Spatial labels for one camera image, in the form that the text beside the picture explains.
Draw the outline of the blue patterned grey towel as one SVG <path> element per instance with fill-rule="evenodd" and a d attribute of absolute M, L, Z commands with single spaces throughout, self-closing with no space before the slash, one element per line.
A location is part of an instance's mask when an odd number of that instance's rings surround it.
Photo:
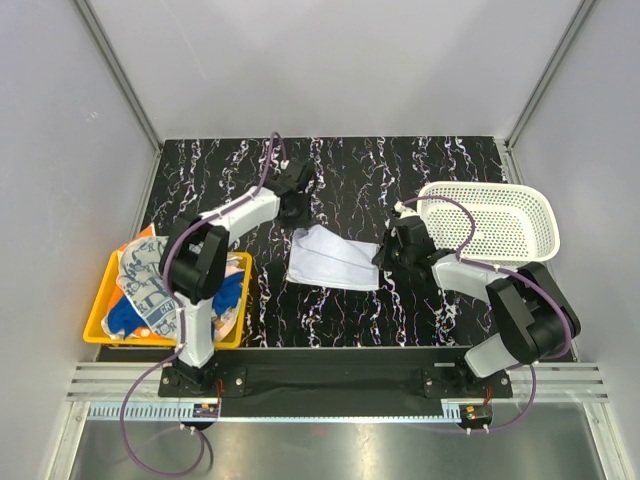
<path fill-rule="evenodd" d="M 129 243 L 118 256 L 115 283 L 122 295 L 102 321 L 110 338 L 177 339 L 176 303 L 160 272 L 166 244 L 166 236 L 145 236 Z"/>

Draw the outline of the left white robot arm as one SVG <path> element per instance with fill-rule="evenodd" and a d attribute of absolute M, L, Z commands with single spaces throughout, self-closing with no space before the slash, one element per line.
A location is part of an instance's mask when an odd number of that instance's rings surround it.
<path fill-rule="evenodd" d="M 178 319 L 171 368 L 193 395 L 208 394 L 216 382 L 213 297 L 225 278 L 229 247 L 266 222 L 293 229 L 307 225 L 311 219 L 307 188 L 314 176 L 313 163 L 291 160 L 281 173 L 262 177 L 236 200 L 176 220 L 160 272 Z"/>

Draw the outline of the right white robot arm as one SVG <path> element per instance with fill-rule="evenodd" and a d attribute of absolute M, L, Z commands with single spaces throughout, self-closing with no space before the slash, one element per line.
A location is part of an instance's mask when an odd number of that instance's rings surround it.
<path fill-rule="evenodd" d="M 480 394 L 501 370 L 564 356 L 581 333 L 580 320 L 543 264 L 509 270 L 438 249 L 417 215 L 392 223 L 372 263 L 385 271 L 416 274 L 490 307 L 497 333 L 469 349 L 453 374 L 463 395 Z"/>

